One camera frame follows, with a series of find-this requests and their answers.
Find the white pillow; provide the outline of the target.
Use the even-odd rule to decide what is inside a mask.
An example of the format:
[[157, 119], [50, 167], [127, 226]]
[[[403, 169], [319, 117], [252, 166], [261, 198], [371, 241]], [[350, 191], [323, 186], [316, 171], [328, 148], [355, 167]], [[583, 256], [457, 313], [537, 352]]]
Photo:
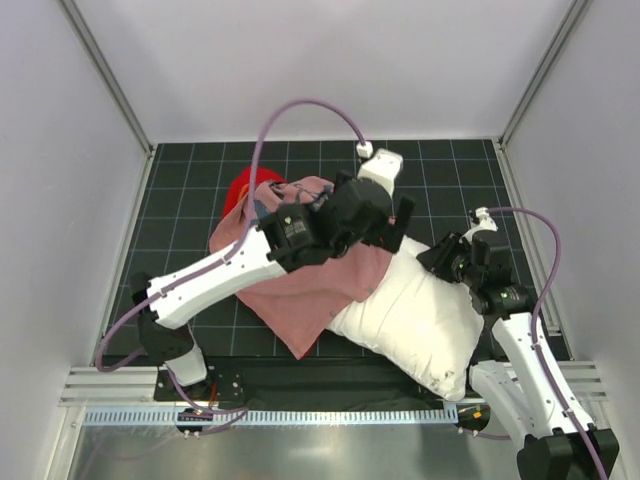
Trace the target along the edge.
[[374, 292], [345, 307], [328, 330], [386, 357], [430, 392], [459, 401], [484, 320], [466, 285], [440, 280], [418, 262], [427, 249], [405, 237]]

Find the red cartoon print pillowcase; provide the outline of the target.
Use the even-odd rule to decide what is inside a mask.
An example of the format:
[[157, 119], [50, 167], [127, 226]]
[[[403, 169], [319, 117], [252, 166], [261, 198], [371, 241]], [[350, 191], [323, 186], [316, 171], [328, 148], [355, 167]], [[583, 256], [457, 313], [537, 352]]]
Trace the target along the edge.
[[[257, 217], [271, 213], [281, 203], [309, 203], [333, 190], [330, 181], [317, 176], [288, 183], [263, 167], [258, 169], [257, 181]], [[391, 259], [389, 252], [358, 244], [342, 258], [257, 283], [238, 292], [237, 297], [300, 359], [338, 314], [373, 294]]]

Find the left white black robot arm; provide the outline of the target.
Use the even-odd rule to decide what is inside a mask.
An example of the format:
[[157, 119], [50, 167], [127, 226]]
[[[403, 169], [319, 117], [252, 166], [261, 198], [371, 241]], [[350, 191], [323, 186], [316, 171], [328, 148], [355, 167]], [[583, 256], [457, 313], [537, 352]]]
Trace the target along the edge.
[[236, 296], [303, 357], [336, 318], [382, 283], [405, 230], [391, 215], [397, 175], [363, 167], [334, 181], [286, 182], [261, 170], [256, 186], [238, 181], [209, 255], [148, 281], [141, 322], [147, 354], [188, 399], [203, 399], [212, 378], [189, 323]]

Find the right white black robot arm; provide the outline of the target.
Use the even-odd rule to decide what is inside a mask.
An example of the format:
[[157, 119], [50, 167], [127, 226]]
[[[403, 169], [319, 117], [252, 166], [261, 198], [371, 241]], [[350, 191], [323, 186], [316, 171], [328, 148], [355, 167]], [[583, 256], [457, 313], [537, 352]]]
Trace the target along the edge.
[[520, 478], [608, 479], [618, 440], [596, 426], [570, 388], [534, 311], [536, 297], [513, 280], [510, 257], [481, 232], [450, 233], [417, 256], [437, 278], [468, 287], [474, 310], [510, 362], [455, 366], [452, 388], [488, 403], [517, 448]]

